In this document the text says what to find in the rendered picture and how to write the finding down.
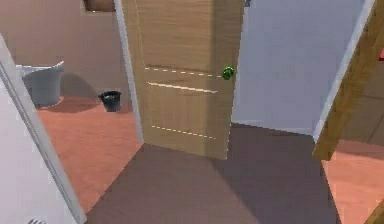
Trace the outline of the black waste bin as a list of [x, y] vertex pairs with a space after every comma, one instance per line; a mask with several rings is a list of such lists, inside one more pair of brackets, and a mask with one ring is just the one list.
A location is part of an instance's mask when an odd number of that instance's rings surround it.
[[103, 92], [98, 98], [107, 112], [118, 112], [121, 109], [121, 93], [118, 91]]

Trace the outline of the grey laundry basket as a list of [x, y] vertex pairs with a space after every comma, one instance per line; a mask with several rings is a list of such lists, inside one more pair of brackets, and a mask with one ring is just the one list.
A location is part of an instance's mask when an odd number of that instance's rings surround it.
[[17, 65], [16, 68], [35, 107], [49, 107], [60, 100], [63, 61], [50, 67]]

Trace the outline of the green round door knob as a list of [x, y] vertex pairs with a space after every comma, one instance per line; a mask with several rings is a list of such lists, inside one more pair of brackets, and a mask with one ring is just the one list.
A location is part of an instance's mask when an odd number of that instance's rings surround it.
[[224, 80], [230, 80], [234, 76], [235, 70], [231, 66], [227, 66], [223, 69], [221, 76]]

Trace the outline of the brown framed wall picture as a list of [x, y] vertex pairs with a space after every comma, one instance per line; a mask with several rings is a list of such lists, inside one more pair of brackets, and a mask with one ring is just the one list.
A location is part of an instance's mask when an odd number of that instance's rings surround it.
[[114, 0], [83, 0], [87, 11], [115, 12]]

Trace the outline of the light wooden room door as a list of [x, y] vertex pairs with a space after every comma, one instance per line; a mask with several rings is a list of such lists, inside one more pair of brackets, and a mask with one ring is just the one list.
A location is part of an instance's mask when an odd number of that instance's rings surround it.
[[[147, 144], [224, 159], [244, 0], [120, 0]], [[234, 76], [221, 76], [227, 66]]]

